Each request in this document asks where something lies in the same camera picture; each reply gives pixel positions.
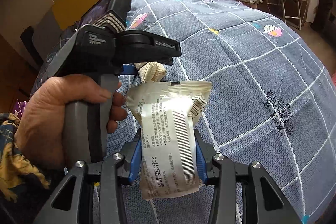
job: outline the screw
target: screw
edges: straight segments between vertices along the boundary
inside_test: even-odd
[[[223,154],[215,154],[213,156],[215,158],[215,160],[224,160],[224,155]]]
[[[115,160],[120,160],[122,159],[123,155],[121,153],[115,153],[113,154],[112,158]]]
[[[79,160],[75,163],[75,166],[78,167],[78,168],[81,168],[85,165],[85,161],[83,160]]]
[[[254,161],[254,162],[252,162],[252,166],[253,166],[254,168],[260,168],[261,163],[258,162],[258,161]]]

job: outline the human hand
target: human hand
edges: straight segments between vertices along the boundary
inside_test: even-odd
[[[65,105],[84,100],[103,103],[111,93],[101,88],[85,75],[67,75],[49,78],[31,97],[14,135],[19,150],[31,163],[47,169],[65,167],[62,145]],[[119,92],[113,95],[108,133],[117,129],[117,122],[127,117],[121,108],[125,97]]]

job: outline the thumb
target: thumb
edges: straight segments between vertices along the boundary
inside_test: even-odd
[[[92,78],[80,74],[51,77],[41,88],[43,86],[60,104],[79,100],[103,103],[112,96],[111,92],[100,87]]]

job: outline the sealed package edge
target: sealed package edge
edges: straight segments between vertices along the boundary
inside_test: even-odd
[[[142,198],[174,198],[198,191],[194,125],[208,103],[211,82],[145,83],[127,93],[142,127]]]

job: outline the gray handle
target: gray handle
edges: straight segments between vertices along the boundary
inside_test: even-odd
[[[116,91],[118,77],[101,75],[99,78],[101,87],[112,94]],[[78,160],[87,163],[102,161],[106,156],[106,125],[111,105],[112,97],[102,104],[76,101],[66,105],[62,137],[67,166],[73,166]]]

